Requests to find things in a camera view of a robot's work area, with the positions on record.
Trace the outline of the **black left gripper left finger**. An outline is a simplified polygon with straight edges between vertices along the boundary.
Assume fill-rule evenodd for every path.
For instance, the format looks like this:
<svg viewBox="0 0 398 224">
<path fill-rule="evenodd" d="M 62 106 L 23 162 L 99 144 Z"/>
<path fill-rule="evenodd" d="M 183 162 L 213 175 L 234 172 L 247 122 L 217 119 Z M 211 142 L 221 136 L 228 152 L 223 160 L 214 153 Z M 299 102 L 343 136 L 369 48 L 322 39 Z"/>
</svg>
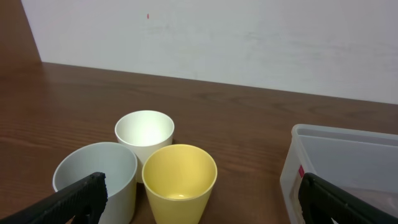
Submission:
<svg viewBox="0 0 398 224">
<path fill-rule="evenodd" d="M 98 224 L 108 201 L 105 178 L 104 173 L 94 172 L 1 219 L 1 224 Z"/>
</svg>

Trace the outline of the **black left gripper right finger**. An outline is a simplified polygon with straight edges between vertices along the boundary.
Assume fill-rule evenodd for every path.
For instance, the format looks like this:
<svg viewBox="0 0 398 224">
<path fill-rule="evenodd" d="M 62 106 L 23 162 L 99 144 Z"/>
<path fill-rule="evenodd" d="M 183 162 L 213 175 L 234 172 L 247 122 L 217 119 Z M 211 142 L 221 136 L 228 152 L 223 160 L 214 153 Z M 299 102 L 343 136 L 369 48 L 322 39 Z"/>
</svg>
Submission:
<svg viewBox="0 0 398 224">
<path fill-rule="evenodd" d="M 298 191 L 306 224 L 397 224 L 397 218 L 307 172 Z"/>
</svg>

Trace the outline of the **grey plastic cup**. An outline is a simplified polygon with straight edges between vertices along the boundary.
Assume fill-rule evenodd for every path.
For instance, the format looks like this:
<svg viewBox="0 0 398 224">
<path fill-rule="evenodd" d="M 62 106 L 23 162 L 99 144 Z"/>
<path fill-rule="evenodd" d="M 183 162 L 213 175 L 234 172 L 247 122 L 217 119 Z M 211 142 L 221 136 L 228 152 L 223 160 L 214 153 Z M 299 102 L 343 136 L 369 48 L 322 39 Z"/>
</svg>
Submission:
<svg viewBox="0 0 398 224">
<path fill-rule="evenodd" d="M 98 142 L 68 155 L 56 168 L 52 185 L 59 191 L 94 173 L 105 174 L 108 201 L 99 222 L 128 224 L 136 206 L 137 157 L 116 142 Z"/>
</svg>

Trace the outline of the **white plastic cup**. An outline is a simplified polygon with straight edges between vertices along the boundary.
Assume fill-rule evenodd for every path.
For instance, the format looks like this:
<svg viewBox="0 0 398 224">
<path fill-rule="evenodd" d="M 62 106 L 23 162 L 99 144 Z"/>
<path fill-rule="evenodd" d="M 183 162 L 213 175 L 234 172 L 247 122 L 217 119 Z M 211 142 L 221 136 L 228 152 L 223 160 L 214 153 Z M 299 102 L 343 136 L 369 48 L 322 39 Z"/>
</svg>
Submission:
<svg viewBox="0 0 398 224">
<path fill-rule="evenodd" d="M 116 123 L 114 132 L 118 142 L 137 156 L 138 183 L 143 183 L 145 162 L 156 150 L 172 144 L 174 131 L 174 121 L 168 115 L 152 110 L 129 113 Z"/>
</svg>

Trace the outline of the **yellow plastic cup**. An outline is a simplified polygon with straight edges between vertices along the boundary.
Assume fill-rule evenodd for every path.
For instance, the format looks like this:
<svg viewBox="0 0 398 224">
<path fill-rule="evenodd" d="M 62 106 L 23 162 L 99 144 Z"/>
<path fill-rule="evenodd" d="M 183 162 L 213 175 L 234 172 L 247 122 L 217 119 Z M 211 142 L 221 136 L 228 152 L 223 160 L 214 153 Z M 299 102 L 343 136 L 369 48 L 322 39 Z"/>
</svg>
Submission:
<svg viewBox="0 0 398 224">
<path fill-rule="evenodd" d="M 155 151 L 142 168 L 155 222 L 199 223 L 217 176 L 215 160 L 199 147 L 173 144 Z"/>
</svg>

